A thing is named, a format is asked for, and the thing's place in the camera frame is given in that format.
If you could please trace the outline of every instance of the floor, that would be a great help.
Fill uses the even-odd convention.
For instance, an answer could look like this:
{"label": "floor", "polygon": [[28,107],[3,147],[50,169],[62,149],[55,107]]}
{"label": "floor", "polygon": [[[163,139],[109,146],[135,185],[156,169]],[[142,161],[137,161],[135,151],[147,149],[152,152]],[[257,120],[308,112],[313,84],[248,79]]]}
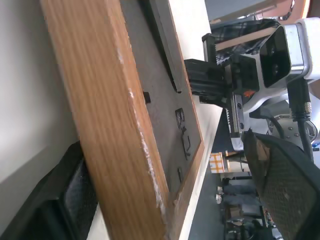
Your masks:
{"label": "floor", "polygon": [[189,240],[223,240],[224,226],[220,220],[220,206],[216,203],[216,189],[220,175],[211,173],[207,166]]}

